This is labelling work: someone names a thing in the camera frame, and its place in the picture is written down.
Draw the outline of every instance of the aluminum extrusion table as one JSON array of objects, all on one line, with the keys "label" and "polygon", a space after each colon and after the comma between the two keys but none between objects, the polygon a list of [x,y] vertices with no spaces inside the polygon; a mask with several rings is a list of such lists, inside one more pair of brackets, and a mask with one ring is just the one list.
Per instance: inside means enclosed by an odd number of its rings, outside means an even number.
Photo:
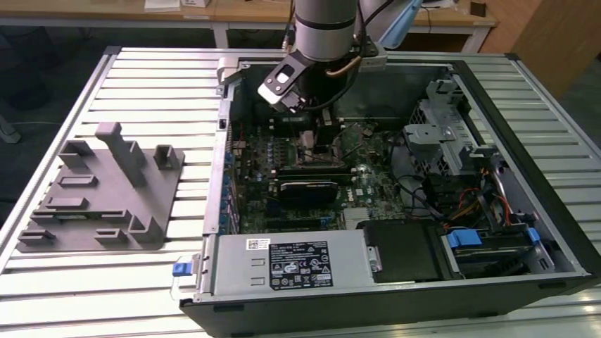
[{"label": "aluminum extrusion table", "polygon": [[[172,297],[171,266],[203,247],[203,215],[222,98],[223,56],[282,56],[274,50],[111,49],[103,56],[56,139],[0,231],[0,337],[204,337]],[[396,53],[391,58],[457,59],[456,54]],[[503,55],[460,54],[488,95],[601,249],[601,152],[520,61]],[[159,251],[22,253],[15,249],[62,165],[67,139],[94,139],[102,121],[123,123],[126,139],[142,148],[172,144],[187,153],[186,168]],[[483,124],[476,126],[484,132]],[[195,277],[178,292],[194,293]],[[363,327],[287,337],[599,337],[601,292],[557,296],[499,317]]]}]

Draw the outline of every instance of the warning label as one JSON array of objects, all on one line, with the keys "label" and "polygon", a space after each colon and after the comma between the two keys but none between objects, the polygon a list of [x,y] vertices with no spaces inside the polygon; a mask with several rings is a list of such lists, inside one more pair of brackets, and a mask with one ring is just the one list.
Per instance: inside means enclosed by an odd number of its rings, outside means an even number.
[{"label": "warning label", "polygon": [[328,242],[270,245],[270,286],[274,290],[332,287]]}]

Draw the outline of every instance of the cable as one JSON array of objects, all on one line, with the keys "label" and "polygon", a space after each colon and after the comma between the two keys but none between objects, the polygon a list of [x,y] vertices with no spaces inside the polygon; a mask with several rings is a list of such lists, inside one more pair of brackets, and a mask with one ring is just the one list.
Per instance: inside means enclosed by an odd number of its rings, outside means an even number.
[{"label": "cable", "polygon": [[376,16],[380,14],[384,9],[395,2],[395,0],[387,0],[387,2],[374,11],[374,13],[370,15],[368,19],[366,20],[366,25],[370,25],[372,20],[376,18]]},{"label": "cable", "polygon": [[[366,20],[364,20],[364,11],[362,10],[362,6],[358,3],[358,12],[359,12],[359,20],[362,21],[362,45],[359,47],[359,56],[363,58],[366,53],[366,46],[368,45],[368,31],[366,30]],[[314,107],[303,107],[300,110],[303,111],[320,111],[322,109],[334,105],[334,103],[347,94],[352,85],[359,76],[359,65],[355,67],[355,72],[352,73],[351,79],[348,79],[347,85],[343,90],[323,104]]]},{"label": "cable", "polygon": [[347,65],[340,68],[339,70],[327,70],[327,77],[342,77],[344,74],[348,73],[348,71],[359,65],[359,63],[362,62],[362,57],[356,56],[348,63]]},{"label": "cable", "polygon": [[431,9],[423,6],[423,9],[428,12],[428,34],[432,33],[432,19],[431,19]]},{"label": "cable", "polygon": [[351,149],[351,150],[348,151],[348,153],[343,155],[343,157],[342,157],[340,159],[344,160],[344,159],[348,157],[348,155],[351,155],[352,153],[355,153],[363,146],[364,146],[363,143],[362,143],[362,144],[358,144],[358,145],[354,147],[354,149]]},{"label": "cable", "polygon": [[436,208],[428,203],[428,201],[427,201],[425,199],[423,199],[417,194],[413,194],[413,192],[403,185],[403,183],[400,182],[400,180],[401,180],[404,177],[413,177],[413,178],[416,178],[416,177],[420,177],[420,176],[417,176],[417,175],[401,175],[401,176],[399,176],[399,177],[395,177],[395,178],[396,178],[396,181],[397,181],[397,183],[399,183],[399,187],[401,188],[401,190],[403,190],[404,192],[407,192],[411,196],[415,197],[415,199],[417,199],[417,200],[421,202],[421,205],[431,211],[431,214],[432,214],[432,216],[433,216],[436,219],[443,220],[443,221],[447,222],[447,223],[453,222],[453,220],[449,220],[449,219],[445,217],[445,215],[443,215],[443,213],[441,213],[439,210],[436,210]]},{"label": "cable", "polygon": [[464,198],[465,194],[467,194],[468,192],[475,192],[475,191],[479,191],[479,190],[480,190],[480,188],[468,188],[468,189],[465,189],[465,190],[463,191],[463,193],[461,193],[461,195],[460,195],[460,206],[457,207],[459,209],[461,209],[463,198]]},{"label": "cable", "polygon": [[290,34],[292,26],[292,16],[295,15],[295,0],[291,0],[291,10],[288,14],[288,22],[286,24],[284,41],[282,42],[282,49],[287,50],[290,45]]},{"label": "cable", "polygon": [[511,214],[511,209],[509,209],[509,203],[508,200],[501,196],[501,195],[495,195],[495,197],[497,197],[497,199],[501,200],[503,204],[504,204],[504,218],[505,218],[505,226],[511,226],[511,219],[509,219],[509,214]]}]

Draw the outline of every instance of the blue tab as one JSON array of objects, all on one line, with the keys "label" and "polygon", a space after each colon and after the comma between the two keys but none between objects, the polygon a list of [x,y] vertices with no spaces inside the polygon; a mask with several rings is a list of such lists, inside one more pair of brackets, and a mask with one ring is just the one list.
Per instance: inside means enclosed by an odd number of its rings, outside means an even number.
[{"label": "blue tab", "polygon": [[171,274],[174,277],[192,276],[192,263],[175,263]]},{"label": "blue tab", "polygon": [[533,227],[528,228],[528,236],[529,240],[533,241],[533,244],[539,244],[541,242],[541,236]]},{"label": "blue tab", "polygon": [[479,232],[475,229],[455,230],[447,235],[451,248],[459,246],[483,245]]},{"label": "blue tab", "polygon": [[460,246],[460,242],[457,241],[457,237],[453,233],[447,235],[447,240],[452,249]]}]

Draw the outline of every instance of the wooden desk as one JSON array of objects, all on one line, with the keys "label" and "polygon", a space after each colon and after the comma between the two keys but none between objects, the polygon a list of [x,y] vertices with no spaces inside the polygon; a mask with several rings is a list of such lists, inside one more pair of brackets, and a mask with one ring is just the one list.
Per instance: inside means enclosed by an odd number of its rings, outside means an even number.
[{"label": "wooden desk", "polygon": [[78,18],[104,20],[186,20],[188,15],[211,20],[218,1],[207,8],[182,7],[182,11],[146,13],[144,0],[2,0],[0,16],[16,18]]},{"label": "wooden desk", "polygon": [[[218,29],[284,29],[288,21],[291,2],[287,0],[218,0],[214,20]],[[460,0],[460,10],[443,8],[421,11],[413,22],[411,33],[469,35],[463,47],[464,53],[477,53],[488,31],[497,25],[495,17],[485,18],[468,13],[469,0]]]},{"label": "wooden desk", "polygon": [[[167,13],[146,13],[144,0],[0,0],[0,25],[211,28],[218,48],[228,48],[230,29],[283,30],[288,11],[287,0],[212,0],[207,8]],[[431,11],[431,20],[421,12],[409,32],[469,35],[463,51],[476,53],[496,24],[445,8]]]},{"label": "wooden desk", "polygon": [[[467,5],[468,1],[461,0],[461,10],[468,9]],[[290,8],[288,0],[218,0],[215,19],[234,22],[286,23]],[[497,25],[497,21],[491,15],[481,18],[464,14],[463,11],[456,11],[453,8],[431,10],[431,21],[433,26],[495,27]],[[417,14],[413,25],[429,26],[425,11]]]}]

